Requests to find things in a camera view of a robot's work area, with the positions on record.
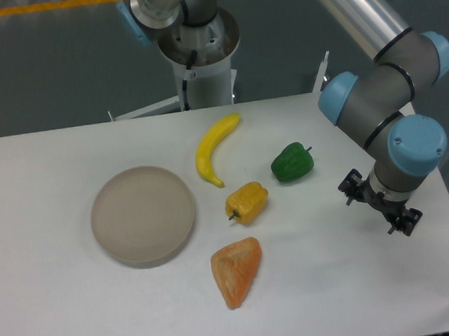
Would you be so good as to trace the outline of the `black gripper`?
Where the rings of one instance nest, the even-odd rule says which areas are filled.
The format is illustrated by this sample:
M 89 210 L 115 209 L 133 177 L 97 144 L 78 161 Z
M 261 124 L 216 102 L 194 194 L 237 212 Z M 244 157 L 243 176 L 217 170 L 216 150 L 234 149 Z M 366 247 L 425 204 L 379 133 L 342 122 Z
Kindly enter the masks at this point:
M 365 202 L 375 210 L 380 211 L 391 225 L 387 232 L 389 235 L 393 232 L 400 232 L 406 237 L 410 236 L 423 213 L 417 209 L 406 208 L 404 201 L 388 200 L 386 193 L 374 188 L 375 182 L 376 179 L 372 179 L 370 176 L 364 182 L 362 175 L 355 168 L 352 168 L 340 182 L 338 190 L 344 193 L 347 206 L 350 206 L 353 201 Z

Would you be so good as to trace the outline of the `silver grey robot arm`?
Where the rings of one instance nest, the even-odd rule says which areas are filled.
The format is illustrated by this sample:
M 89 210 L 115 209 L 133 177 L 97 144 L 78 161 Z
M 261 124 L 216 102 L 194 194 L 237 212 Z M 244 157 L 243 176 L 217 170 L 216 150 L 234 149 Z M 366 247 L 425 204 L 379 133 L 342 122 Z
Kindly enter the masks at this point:
M 422 213 L 406 203 L 443 159 L 447 138 L 437 121 L 401 110 L 449 71 L 449 42 L 413 31 L 386 0 L 319 2 L 375 63 L 366 78 L 338 74 L 320 91 L 320 111 L 375 161 L 367 177 L 351 171 L 339 190 L 380 211 L 392 231 L 411 234 Z M 157 42 L 172 64 L 182 110 L 232 103 L 240 32 L 217 0 L 121 0 L 117 9 L 136 40 Z

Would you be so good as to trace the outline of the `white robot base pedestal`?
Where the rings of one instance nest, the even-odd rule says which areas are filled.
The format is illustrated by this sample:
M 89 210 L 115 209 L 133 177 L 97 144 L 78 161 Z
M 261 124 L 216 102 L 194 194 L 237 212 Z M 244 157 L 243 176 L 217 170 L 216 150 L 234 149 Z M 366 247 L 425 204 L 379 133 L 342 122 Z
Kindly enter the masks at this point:
M 240 41 L 234 17 L 219 7 L 215 18 L 200 27 L 184 24 L 158 40 L 172 65 L 181 110 L 196 110 L 234 101 L 232 56 Z

